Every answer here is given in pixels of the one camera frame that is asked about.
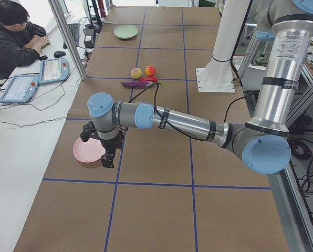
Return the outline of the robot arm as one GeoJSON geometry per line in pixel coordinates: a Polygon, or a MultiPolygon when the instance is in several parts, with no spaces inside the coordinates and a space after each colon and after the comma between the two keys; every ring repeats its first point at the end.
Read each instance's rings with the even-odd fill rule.
{"type": "Polygon", "coordinates": [[[313,1],[260,1],[257,33],[274,41],[250,120],[244,125],[219,124],[156,104],[114,101],[108,93],[95,93],[87,106],[91,135],[105,148],[102,165],[113,167],[116,150],[122,148],[122,128],[149,129],[156,125],[192,139],[214,142],[257,173],[273,174],[284,169],[291,158],[287,115],[313,37],[313,1]]]}

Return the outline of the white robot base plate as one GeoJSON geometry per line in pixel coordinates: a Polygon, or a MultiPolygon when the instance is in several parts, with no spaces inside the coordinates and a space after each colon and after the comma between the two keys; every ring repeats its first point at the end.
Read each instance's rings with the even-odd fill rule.
{"type": "Polygon", "coordinates": [[[223,69],[196,68],[196,81],[199,92],[234,93],[234,81],[232,71],[223,69]]]}

